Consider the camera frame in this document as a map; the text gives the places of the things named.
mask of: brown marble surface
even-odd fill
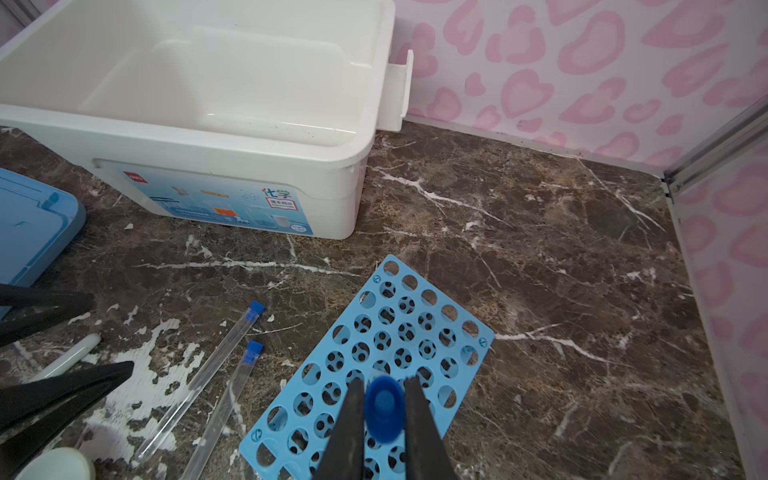
[[[743,477],[653,177],[405,124],[379,135],[356,232],[333,241],[155,216],[19,131],[0,134],[0,167],[83,202],[85,227],[37,286],[96,296],[88,318],[0,351],[4,384],[92,332],[103,336],[92,362],[133,352],[147,358],[144,375],[186,375],[229,329],[223,321],[252,299],[267,305],[249,336],[265,354],[240,397],[242,421],[230,419],[202,478],[254,477],[233,455],[244,429],[388,253],[497,333],[445,437],[461,478]],[[112,458],[97,461],[98,478],[177,478],[241,352],[174,431],[175,450],[137,467],[116,452],[140,436],[101,445]],[[142,389],[126,395],[139,412],[152,402]],[[108,421],[139,432],[162,413]],[[93,415],[59,445],[91,441],[93,451],[104,434],[85,423]]]

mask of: product label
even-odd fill
[[[113,161],[133,185],[175,217],[312,235],[294,190],[274,184],[139,167]]]

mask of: blue cap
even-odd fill
[[[245,312],[245,317],[249,322],[253,322],[256,317],[264,313],[264,310],[266,310],[266,307],[262,305],[261,303],[258,303],[256,300],[250,303],[250,306],[248,307],[248,311]]]
[[[368,433],[379,443],[394,442],[406,423],[406,396],[392,377],[374,379],[366,392]]]
[[[245,356],[243,357],[243,361],[248,365],[253,365],[253,363],[256,362],[256,358],[258,358],[263,348],[264,348],[264,345],[251,340],[250,342],[248,342],[248,346],[245,348]]]

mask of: clear plastic test tube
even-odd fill
[[[224,390],[223,395],[216,404],[214,413],[211,414],[208,425],[205,427],[205,432],[200,439],[200,443],[194,449],[194,453],[190,458],[187,467],[184,469],[184,473],[181,474],[180,480],[198,480],[200,474],[203,473],[205,464],[208,463],[210,454],[214,452],[214,447],[221,437],[221,431],[224,430],[224,426],[227,424],[227,420],[232,415],[237,398],[243,391],[243,387],[248,381],[251,371],[253,370],[253,363],[259,358],[261,349],[263,346],[260,343],[251,341],[248,343],[248,347],[243,354],[243,359],[235,369],[235,373],[232,378],[227,382],[227,388]]]
[[[214,352],[208,357],[208,360],[197,370],[197,373],[192,378],[192,381],[187,385],[184,393],[180,395],[180,398],[170,406],[163,418],[154,428],[152,433],[144,440],[139,449],[136,451],[134,460],[138,463],[144,463],[150,459],[150,457],[163,445],[163,442],[168,437],[168,434],[174,429],[176,424],[184,416],[184,413],[190,408],[198,395],[203,391],[210,379],[221,368],[221,365],[230,356],[232,350],[235,349],[238,343],[243,339],[246,332],[256,323],[256,319],[264,311],[264,305],[258,303],[256,300],[251,302],[248,310],[240,317],[232,327],[232,330],[221,340],[219,346],[216,347]]]

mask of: white plastic bin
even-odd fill
[[[61,0],[0,48],[0,124],[149,211],[354,230],[408,65],[392,0]]]

